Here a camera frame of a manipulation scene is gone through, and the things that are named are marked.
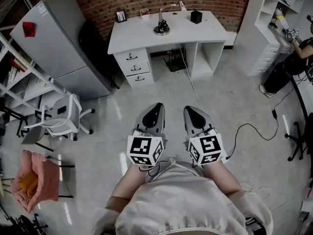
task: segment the black cube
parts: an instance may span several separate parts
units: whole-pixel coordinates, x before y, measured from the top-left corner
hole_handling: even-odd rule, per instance
[[[198,10],[194,10],[191,12],[191,16],[190,16],[190,21],[198,24],[201,23],[202,21],[202,13]]]

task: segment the gray floor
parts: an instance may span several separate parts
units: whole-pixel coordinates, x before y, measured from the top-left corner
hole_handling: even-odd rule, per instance
[[[291,89],[288,84],[274,98],[266,98],[258,90],[260,78],[243,75],[233,64],[231,55],[231,50],[223,52],[214,77],[195,81],[203,107],[222,134],[228,153],[234,145],[237,128],[246,122],[255,125],[267,138],[274,134],[276,123],[271,109]],[[182,111],[186,105],[200,107],[197,96],[184,71],[170,73],[161,58],[154,58],[153,63],[155,84],[130,89],[125,82],[113,95],[83,103],[83,109],[96,110],[95,114],[84,118],[94,130],[93,135],[79,133],[76,142],[52,141],[55,152],[51,155],[60,155],[62,160],[75,164],[76,168],[63,170],[64,181],[74,199],[42,202],[40,209],[35,210],[49,225],[48,234],[88,234],[93,213],[105,206],[122,177],[127,136],[134,127],[137,114],[145,107],[156,102],[164,104],[165,134],[169,140],[165,152],[190,160],[182,143],[186,136]],[[235,154],[226,166],[241,183],[254,189],[270,188],[271,196],[265,203],[272,211],[274,234],[291,235],[296,230],[301,199],[309,177],[307,155],[301,161],[298,157],[291,163],[287,161],[294,144],[284,138],[287,127],[282,116],[285,116],[291,133],[294,133],[294,121],[303,125],[295,93],[277,107],[277,113],[280,124],[277,136],[264,141],[251,127],[245,126],[239,131]],[[0,158],[6,177],[14,177],[20,163],[22,146],[21,140],[15,136],[17,124],[9,124],[2,139]],[[267,189],[259,191],[262,198],[267,197],[268,192]],[[11,195],[6,194],[0,201],[11,215],[25,215]]]

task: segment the white shirt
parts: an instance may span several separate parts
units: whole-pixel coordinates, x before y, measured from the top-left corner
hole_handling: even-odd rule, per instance
[[[102,209],[95,216],[93,235],[167,235],[207,231],[218,235],[248,235],[246,217],[273,231],[269,209],[251,191],[226,197],[207,178],[182,166],[171,166],[143,184],[121,214]]]

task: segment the cabinet handle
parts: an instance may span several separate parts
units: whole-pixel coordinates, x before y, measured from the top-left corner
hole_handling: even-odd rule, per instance
[[[134,65],[134,69],[131,69],[131,71],[138,71],[141,70],[141,68],[136,69],[136,65]]]
[[[137,78],[137,79],[135,79],[135,81],[142,81],[142,80],[145,80],[145,78],[143,78],[143,79],[139,79],[139,76],[138,76],[138,78]]]
[[[129,53],[129,58],[126,58],[126,60],[133,60],[133,59],[136,59],[137,58],[137,56],[136,57],[132,57],[132,54],[131,53]]]

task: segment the black pants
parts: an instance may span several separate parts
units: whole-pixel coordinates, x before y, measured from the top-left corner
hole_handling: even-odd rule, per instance
[[[264,88],[268,93],[277,93],[290,81],[291,76],[299,75],[304,71],[295,62],[280,62],[268,76]]]

